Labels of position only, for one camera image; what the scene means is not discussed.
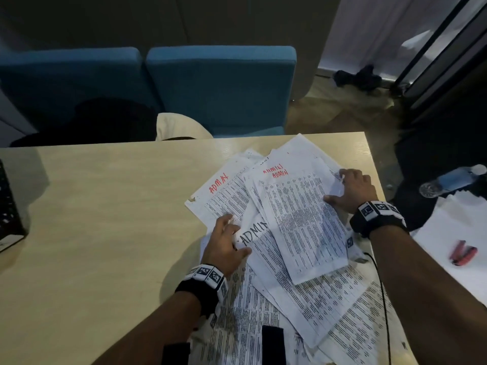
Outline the black framed glass door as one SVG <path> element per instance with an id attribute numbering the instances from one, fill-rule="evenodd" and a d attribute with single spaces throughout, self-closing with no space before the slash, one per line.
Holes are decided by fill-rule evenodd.
<path id="1" fill-rule="evenodd" d="M 487 58 L 487 0 L 459 0 L 390 86 L 402 125 L 418 122 Z"/>

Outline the black mesh tray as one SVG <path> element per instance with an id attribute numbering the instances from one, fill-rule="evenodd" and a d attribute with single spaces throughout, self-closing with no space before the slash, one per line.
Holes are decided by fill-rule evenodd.
<path id="1" fill-rule="evenodd" d="M 27 236 L 9 180 L 0 160 L 0 253 Z"/>

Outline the printed sheet with black writing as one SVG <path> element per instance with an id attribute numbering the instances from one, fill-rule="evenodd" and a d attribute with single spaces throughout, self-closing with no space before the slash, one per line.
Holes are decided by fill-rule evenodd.
<path id="1" fill-rule="evenodd" d="M 251 247 L 248 265 L 310 348 L 324 340 L 374 278 L 370 264 L 352 264 L 294 285 L 260 214 L 242 217 L 237 238 L 239 245 Z"/>

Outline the clear plastic water bottle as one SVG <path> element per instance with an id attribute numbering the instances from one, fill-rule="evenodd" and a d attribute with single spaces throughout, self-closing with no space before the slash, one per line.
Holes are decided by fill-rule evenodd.
<path id="1" fill-rule="evenodd" d="M 419 187 L 419 194 L 425 198 L 436 198 L 470 186 L 485 175 L 487 175 L 485 165 L 459 167 L 422 184 Z"/>

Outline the red hand tool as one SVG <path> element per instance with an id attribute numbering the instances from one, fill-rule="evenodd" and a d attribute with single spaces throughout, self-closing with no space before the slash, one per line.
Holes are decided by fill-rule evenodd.
<path id="1" fill-rule="evenodd" d="M 465 240 L 458 240 L 452 251 L 449 260 L 454 266 L 462 267 L 470 263 L 476 256 L 478 248 L 467 245 Z"/>

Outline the black shoes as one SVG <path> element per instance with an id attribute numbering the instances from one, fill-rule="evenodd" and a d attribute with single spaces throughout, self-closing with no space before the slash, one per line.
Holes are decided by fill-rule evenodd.
<path id="1" fill-rule="evenodd" d="M 371 93 L 382 85 L 382 77 L 374 74 L 373 64 L 366 65 L 356 74 L 338 70 L 332 78 L 337 87 L 352 85 L 359 91 L 366 93 Z"/>

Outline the blue upholstered chair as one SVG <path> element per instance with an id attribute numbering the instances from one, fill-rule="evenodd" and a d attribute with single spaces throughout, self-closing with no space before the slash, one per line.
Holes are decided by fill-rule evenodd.
<path id="1" fill-rule="evenodd" d="M 163 107 L 135 47 L 0 54 L 0 88 L 35 131 L 68 123 L 77 105 L 96 98 Z"/>
<path id="2" fill-rule="evenodd" d="M 296 63 L 291 46 L 159 47 L 145 62 L 164 110 L 215 138 L 284 135 Z"/>

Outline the person's right forearm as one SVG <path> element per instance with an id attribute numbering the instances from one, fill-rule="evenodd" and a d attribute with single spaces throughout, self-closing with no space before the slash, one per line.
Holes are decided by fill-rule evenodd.
<path id="1" fill-rule="evenodd" d="M 370 233 L 379 276 L 419 365 L 487 365 L 487 308 L 404 230 Z"/>

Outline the person's right hand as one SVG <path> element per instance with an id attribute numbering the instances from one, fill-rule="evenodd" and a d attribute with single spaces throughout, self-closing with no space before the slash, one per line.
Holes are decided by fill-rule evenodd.
<path id="1" fill-rule="evenodd" d="M 335 207 L 336 209 L 340 209 L 348 214 L 355 214 L 357 208 L 363 203 L 379 200 L 369 175 L 363 175 L 362 171 L 356 169 L 340 169 L 339 175 L 343 180 L 343 196 L 347 199 L 347 207 Z"/>

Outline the black bag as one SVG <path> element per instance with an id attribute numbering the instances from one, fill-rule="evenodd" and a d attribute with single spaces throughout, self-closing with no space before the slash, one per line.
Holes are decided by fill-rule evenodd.
<path id="1" fill-rule="evenodd" d="M 73 119 L 13 141 L 9 147 L 47 147 L 154 141 L 157 110 L 118 98 L 96 98 L 77 105 Z"/>

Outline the black wrist band with markers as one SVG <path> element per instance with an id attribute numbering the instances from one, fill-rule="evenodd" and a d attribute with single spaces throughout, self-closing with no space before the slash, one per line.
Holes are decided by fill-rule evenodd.
<path id="1" fill-rule="evenodd" d="M 399 210 L 389 202 L 378 200 L 359 206 L 350 219 L 350 226 L 365 239 L 368 239 L 374 230 L 383 226 L 397 226 L 408 232 L 405 219 Z"/>
<path id="2" fill-rule="evenodd" d="M 193 294 L 201 305 L 201 315 L 218 317 L 228 294 L 228 281 L 214 265 L 199 264 L 179 283 L 175 292 Z"/>

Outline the pile of printed papers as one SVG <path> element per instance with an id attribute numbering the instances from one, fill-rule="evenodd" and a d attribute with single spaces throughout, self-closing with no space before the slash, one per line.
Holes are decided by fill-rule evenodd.
<path id="1" fill-rule="evenodd" d="M 307 165 L 322 159 L 340 180 L 340 166 L 305 136 L 298 134 L 263 157 L 248 149 L 237 153 L 185 202 L 211 232 L 218 217 L 232 214 L 239 225 L 243 216 L 260 214 L 269 231 L 256 178 L 294 163 Z M 204 365 L 412 365 L 412 356 L 399 319 L 382 290 L 371 256 L 348 233 L 349 265 L 370 264 L 374 278 L 366 291 L 315 348 L 308 347 L 277 307 L 247 262 L 228 279 L 228 294 L 218 317 L 210 316 L 193 335 L 190 364 Z M 238 233 L 233 238 L 236 248 Z"/>

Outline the white blank paper sheet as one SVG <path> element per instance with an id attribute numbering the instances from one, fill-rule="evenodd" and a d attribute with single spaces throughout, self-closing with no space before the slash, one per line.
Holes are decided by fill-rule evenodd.
<path id="1" fill-rule="evenodd" d="M 414 240 L 458 283 L 487 307 L 487 200 L 469 191 L 439 197 Z M 477 253 L 463 266 L 451 255 L 460 241 Z"/>

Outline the printed sheet with red writing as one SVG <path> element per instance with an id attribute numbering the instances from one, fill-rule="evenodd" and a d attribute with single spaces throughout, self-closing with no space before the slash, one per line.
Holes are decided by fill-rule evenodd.
<path id="1" fill-rule="evenodd" d="M 322 159 L 256 178 L 265 218 L 294 285 L 349 265 L 348 233 L 323 196 L 343 190 Z"/>

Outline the cream cloth bag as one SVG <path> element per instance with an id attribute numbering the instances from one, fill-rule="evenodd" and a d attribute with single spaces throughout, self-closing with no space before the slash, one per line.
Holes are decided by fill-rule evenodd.
<path id="1" fill-rule="evenodd" d="M 159 113 L 155 141 L 213 139 L 213 135 L 194 119 L 176 113 Z"/>

